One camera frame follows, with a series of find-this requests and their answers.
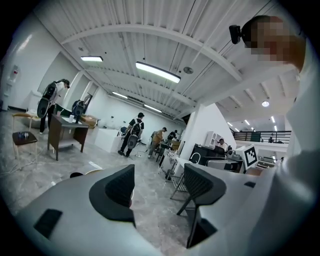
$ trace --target black pants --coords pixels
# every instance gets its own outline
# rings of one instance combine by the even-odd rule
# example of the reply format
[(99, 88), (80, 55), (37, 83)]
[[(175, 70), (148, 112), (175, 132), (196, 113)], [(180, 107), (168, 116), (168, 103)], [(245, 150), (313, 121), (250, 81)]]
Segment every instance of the black pants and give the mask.
[(43, 118), (41, 118), (40, 133), (43, 133), (44, 130), (45, 130), (45, 127), (46, 127), (46, 116), (47, 115), (48, 115), (48, 128), (50, 128), (51, 117), (52, 117), (52, 114), (54, 113), (55, 106), (56, 105), (52, 105), (51, 107), (49, 107), (48, 112), (45, 114), (45, 116)]
[[(122, 146), (121, 146), (121, 151), (124, 152), (125, 151), (125, 148), (128, 144), (128, 140), (129, 140), (129, 137), (131, 136), (130, 132), (128, 132), (126, 134), (126, 136), (124, 137), (124, 140), (123, 140), (123, 143), (122, 143)], [(128, 151), (126, 152), (126, 155), (129, 156), (130, 153), (131, 153), (132, 149), (128, 148)]]

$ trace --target ceiling light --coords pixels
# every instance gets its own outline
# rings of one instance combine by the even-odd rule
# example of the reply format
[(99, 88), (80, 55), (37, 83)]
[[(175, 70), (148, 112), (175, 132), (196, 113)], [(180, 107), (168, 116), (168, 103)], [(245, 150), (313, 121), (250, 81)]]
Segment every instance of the ceiling light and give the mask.
[(269, 101), (264, 101), (264, 102), (262, 102), (262, 106), (264, 106), (264, 107), (268, 107), (270, 105), (270, 103), (269, 103)]
[(124, 96), (124, 95), (122, 95), (122, 94), (120, 94), (120, 93), (117, 93), (117, 92), (112, 92), (113, 94), (115, 94), (115, 95), (118, 95), (118, 96), (120, 96), (120, 97), (122, 97), (122, 98), (125, 98), (125, 99), (128, 99), (128, 97), (127, 96)]
[(158, 75), (160, 77), (163, 77), (165, 79), (168, 79), (174, 83), (179, 83), (181, 77), (180, 76), (177, 76), (175, 74), (172, 74), (168, 71), (165, 71), (161, 68), (158, 68), (156, 66), (151, 66), (151, 65), (148, 65), (148, 64), (144, 64), (142, 62), (139, 62), (137, 61), (135, 63), (135, 66), (137, 69), (140, 69), (140, 70), (144, 70), (144, 71), (147, 71), (147, 72), (150, 72), (150, 73), (153, 73), (155, 75)]
[(156, 109), (156, 108), (154, 108), (154, 107), (152, 107), (152, 106), (148, 106), (148, 105), (146, 105), (146, 104), (144, 104), (144, 106), (147, 107), (147, 108), (149, 108), (149, 109), (151, 109), (151, 110), (154, 110), (154, 111), (157, 111), (157, 112), (159, 112), (159, 113), (162, 113), (161, 110)]
[(101, 56), (82, 56), (84, 62), (102, 62), (104, 59)]

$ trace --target fluorescent light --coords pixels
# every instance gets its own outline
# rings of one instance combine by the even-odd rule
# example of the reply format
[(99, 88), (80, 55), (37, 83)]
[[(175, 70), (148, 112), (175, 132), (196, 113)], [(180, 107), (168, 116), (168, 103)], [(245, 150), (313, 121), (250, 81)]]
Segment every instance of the fluorescent light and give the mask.
[(124, 95), (122, 95), (122, 94), (120, 94), (120, 93), (117, 93), (117, 92), (112, 92), (113, 94), (115, 94), (115, 95), (118, 95), (118, 96), (120, 96), (120, 97), (122, 97), (122, 98), (125, 98), (125, 99), (128, 99), (128, 97), (127, 96), (124, 96)]
[(270, 103), (269, 103), (269, 101), (264, 101), (264, 102), (262, 102), (262, 106), (264, 106), (264, 107), (268, 107), (270, 105)]
[(82, 56), (81, 60), (84, 62), (103, 62), (103, 58), (101, 56)]
[(163, 77), (165, 79), (168, 79), (174, 83), (179, 83), (181, 77), (180, 76), (177, 76), (175, 74), (172, 74), (168, 71), (165, 71), (161, 68), (158, 68), (156, 66), (151, 66), (151, 65), (148, 65), (148, 64), (144, 64), (142, 62), (139, 62), (137, 61), (135, 63), (135, 66), (137, 69), (140, 69), (140, 70), (144, 70), (144, 71), (147, 71), (147, 72), (150, 72), (150, 73), (153, 73), (155, 75), (158, 75), (160, 77)]
[(148, 105), (146, 105), (146, 104), (144, 104), (144, 106), (147, 107), (147, 108), (149, 108), (149, 109), (151, 109), (151, 110), (154, 110), (154, 111), (157, 111), (157, 112), (159, 112), (159, 113), (162, 113), (161, 110), (156, 109), (156, 108), (154, 108), (154, 107), (152, 107), (152, 106), (148, 106)]

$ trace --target marble floor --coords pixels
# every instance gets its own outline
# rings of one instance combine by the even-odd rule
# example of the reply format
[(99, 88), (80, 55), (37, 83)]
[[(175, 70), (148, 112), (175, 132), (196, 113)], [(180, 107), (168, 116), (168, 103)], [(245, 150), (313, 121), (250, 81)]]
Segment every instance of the marble floor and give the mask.
[[(178, 255), (186, 248), (190, 228), (185, 212), (176, 213), (186, 199), (186, 194), (177, 192), (171, 200), (173, 184), (165, 182), (159, 173), (155, 158), (148, 159), (145, 145), (133, 149), (131, 158), (117, 153), (107, 153), (94, 145), (97, 128), (89, 130), (83, 153), (75, 145), (59, 151), (59, 161), (53, 150), (47, 150), (48, 130), (40, 135), (38, 129), (31, 132), (38, 139), (38, 164), (31, 163), (35, 156), (34, 147), (24, 146), (20, 152), (22, 170), (17, 170), (12, 142), (12, 113), (0, 112), (0, 192), (13, 215), (40, 196), (54, 184), (68, 179), (73, 172), (85, 173), (94, 169), (89, 162), (102, 168), (135, 164), (135, 188), (131, 209), (137, 231), (164, 255)], [(15, 121), (16, 131), (27, 131), (28, 127), (19, 119)]]

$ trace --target floor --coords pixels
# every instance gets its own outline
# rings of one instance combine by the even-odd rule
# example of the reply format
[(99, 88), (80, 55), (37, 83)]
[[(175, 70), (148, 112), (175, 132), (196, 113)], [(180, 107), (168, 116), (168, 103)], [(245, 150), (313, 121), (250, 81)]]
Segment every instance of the floor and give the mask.
[[(144, 153), (147, 149), (145, 145), (133, 149), (131, 158), (107, 153), (94, 145), (97, 128), (90, 129), (83, 153), (78, 145), (61, 149), (57, 162), (53, 150), (47, 150), (48, 130), (40, 135), (38, 129), (31, 129), (38, 139), (38, 164), (29, 164), (35, 159), (30, 154), (34, 152), (34, 147), (26, 145), (19, 150), (21, 165), (26, 166), (17, 170), (18, 162), (14, 156), (11, 136), (12, 113), (14, 112), (0, 112), (0, 192), (13, 215), (56, 183), (69, 179), (71, 173), (85, 173), (94, 169), (89, 162), (102, 168), (135, 164), (131, 209), (137, 231), (164, 255), (177, 255), (186, 249), (190, 234), (186, 213), (183, 212), (181, 216), (176, 213), (187, 195), (177, 192), (176, 200), (170, 199), (174, 191), (173, 184), (165, 182), (155, 158), (147, 158), (147, 153)], [(19, 119), (15, 121), (15, 132), (27, 130), (28, 127)]]

